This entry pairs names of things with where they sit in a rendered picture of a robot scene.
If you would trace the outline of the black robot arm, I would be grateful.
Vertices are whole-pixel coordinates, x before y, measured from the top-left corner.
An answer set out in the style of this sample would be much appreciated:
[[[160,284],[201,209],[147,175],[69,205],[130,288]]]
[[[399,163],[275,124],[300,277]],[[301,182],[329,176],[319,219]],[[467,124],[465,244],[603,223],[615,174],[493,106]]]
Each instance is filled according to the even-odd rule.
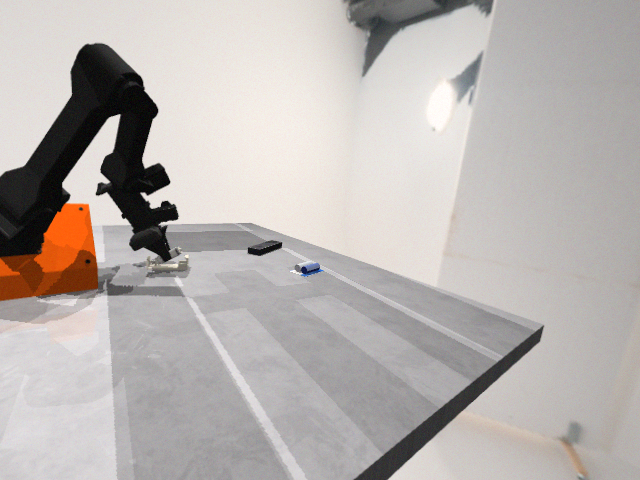
[[[159,162],[142,157],[158,108],[140,75],[109,45],[83,45],[70,71],[72,96],[23,167],[0,176],[0,257],[43,252],[48,231],[71,194],[62,187],[109,117],[119,115],[113,152],[105,156],[96,195],[122,210],[170,185]],[[40,250],[40,251],[37,251]]]

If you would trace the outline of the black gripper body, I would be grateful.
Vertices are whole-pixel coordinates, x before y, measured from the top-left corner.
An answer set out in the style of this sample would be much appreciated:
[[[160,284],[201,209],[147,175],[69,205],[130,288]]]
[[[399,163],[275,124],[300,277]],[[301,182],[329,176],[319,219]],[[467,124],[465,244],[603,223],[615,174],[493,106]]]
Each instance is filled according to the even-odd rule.
[[[122,212],[121,217],[127,219],[132,226],[134,233],[130,239],[129,245],[136,251],[147,245],[150,245],[162,238],[161,225],[151,226],[146,215],[145,210],[152,211],[150,202],[142,199],[141,201],[120,210]]]

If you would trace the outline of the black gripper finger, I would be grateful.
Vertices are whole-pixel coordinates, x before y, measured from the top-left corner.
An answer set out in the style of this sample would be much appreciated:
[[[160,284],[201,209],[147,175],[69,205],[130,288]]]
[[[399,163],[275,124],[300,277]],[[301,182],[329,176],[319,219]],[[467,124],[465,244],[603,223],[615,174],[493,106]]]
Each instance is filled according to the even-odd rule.
[[[165,231],[165,233],[166,233],[166,229],[167,229],[167,225],[166,225],[166,226],[164,226],[164,227],[162,227],[162,229],[160,230],[160,231],[161,231],[161,233],[162,233],[162,232],[164,232],[164,231]],[[168,244],[168,241],[167,241],[166,235],[164,235],[164,239],[163,239],[163,240],[164,240],[164,242],[165,242],[165,244],[166,244],[166,246],[167,246],[167,248],[168,248],[168,251],[170,251],[171,249],[170,249],[170,247],[169,247],[169,244]]]
[[[165,242],[163,240],[164,239],[164,235],[165,235],[165,231],[162,232],[162,238],[161,239],[159,239],[158,241],[156,241],[156,242],[154,242],[154,243],[152,243],[150,245],[145,246],[144,248],[146,248],[146,249],[158,254],[159,256],[169,260],[169,259],[171,259],[171,255],[170,255],[170,253],[168,251],[168,248],[167,248],[167,246],[166,246],[166,244],[165,244]]]

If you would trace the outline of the white and black cylinder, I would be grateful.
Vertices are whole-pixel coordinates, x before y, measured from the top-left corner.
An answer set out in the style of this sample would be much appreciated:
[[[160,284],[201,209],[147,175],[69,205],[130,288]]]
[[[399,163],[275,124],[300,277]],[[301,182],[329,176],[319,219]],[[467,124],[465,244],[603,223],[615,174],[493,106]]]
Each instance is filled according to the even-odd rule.
[[[176,247],[176,248],[170,250],[169,253],[171,255],[171,259],[176,257],[176,256],[178,256],[178,255],[180,255],[180,254],[182,254],[181,249],[179,247]],[[162,264],[162,263],[164,263],[164,262],[166,262],[168,260],[163,258],[163,257],[161,257],[161,256],[158,256],[158,257],[155,258],[155,261],[157,261],[156,263],[158,265],[160,265],[160,264]]]

